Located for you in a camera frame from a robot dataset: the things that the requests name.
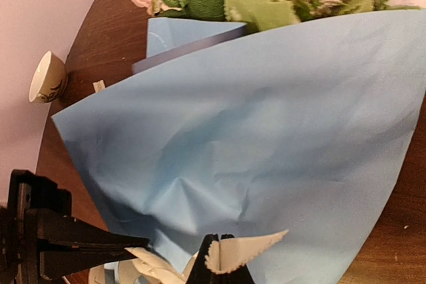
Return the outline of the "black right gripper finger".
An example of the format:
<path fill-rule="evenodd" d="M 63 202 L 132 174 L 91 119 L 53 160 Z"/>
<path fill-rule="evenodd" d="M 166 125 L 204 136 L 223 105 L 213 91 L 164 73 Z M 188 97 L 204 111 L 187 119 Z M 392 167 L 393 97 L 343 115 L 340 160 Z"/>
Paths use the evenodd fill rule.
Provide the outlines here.
<path fill-rule="evenodd" d="M 220 240 L 234 238 L 232 234 L 218 237 L 208 234 L 204 237 L 186 280 L 189 284 L 254 284 L 254 280 L 246 265 L 233 271 L 223 272 L 220 268 Z"/>

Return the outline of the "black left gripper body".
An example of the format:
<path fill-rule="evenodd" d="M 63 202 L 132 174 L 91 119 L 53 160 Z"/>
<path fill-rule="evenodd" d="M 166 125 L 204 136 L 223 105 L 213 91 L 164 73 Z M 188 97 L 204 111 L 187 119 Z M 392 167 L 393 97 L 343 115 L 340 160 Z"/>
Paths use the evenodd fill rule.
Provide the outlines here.
<path fill-rule="evenodd" d="M 62 273 L 45 275 L 41 253 L 49 248 L 37 235 L 37 214 L 48 210 L 70 216 L 70 191 L 28 170 L 11 172 L 7 204 L 1 206 L 1 282 L 66 283 Z"/>

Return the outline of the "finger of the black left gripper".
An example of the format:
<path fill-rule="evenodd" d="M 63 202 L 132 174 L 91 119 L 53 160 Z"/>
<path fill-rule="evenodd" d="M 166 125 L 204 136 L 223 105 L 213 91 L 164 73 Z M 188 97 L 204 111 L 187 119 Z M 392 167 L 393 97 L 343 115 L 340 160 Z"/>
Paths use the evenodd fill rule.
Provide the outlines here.
<path fill-rule="evenodd" d="M 44 280 L 78 273 L 133 257 L 128 248 L 147 248 L 150 240 L 110 233 L 75 217 L 35 210 L 39 276 Z"/>

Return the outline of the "cream printed ribbon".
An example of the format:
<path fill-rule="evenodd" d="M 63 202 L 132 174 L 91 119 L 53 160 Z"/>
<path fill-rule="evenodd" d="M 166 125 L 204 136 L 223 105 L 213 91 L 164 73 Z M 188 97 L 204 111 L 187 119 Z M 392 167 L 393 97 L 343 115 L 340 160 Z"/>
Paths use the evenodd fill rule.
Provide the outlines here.
<path fill-rule="evenodd" d="M 233 271 L 249 264 L 259 255 L 279 243 L 288 231 L 257 237 L 234 237 L 220 240 L 220 268 L 223 272 Z M 184 271 L 178 272 L 169 262 L 144 248 L 128 248 L 133 257 L 113 261 L 114 267 L 106 263 L 89 271 L 89 283 L 186 283 L 198 251 L 189 259 Z"/>

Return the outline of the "blue wrapping paper sheet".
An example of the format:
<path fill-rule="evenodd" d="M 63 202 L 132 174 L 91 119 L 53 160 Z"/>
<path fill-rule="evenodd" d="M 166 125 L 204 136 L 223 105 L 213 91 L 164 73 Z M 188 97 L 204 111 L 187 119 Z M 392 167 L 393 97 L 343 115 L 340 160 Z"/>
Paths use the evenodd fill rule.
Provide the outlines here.
<path fill-rule="evenodd" d="M 111 231 L 182 271 L 209 233 L 286 231 L 257 283 L 337 283 L 382 213 L 425 95 L 425 12 L 319 19 L 130 76 L 53 121 Z"/>

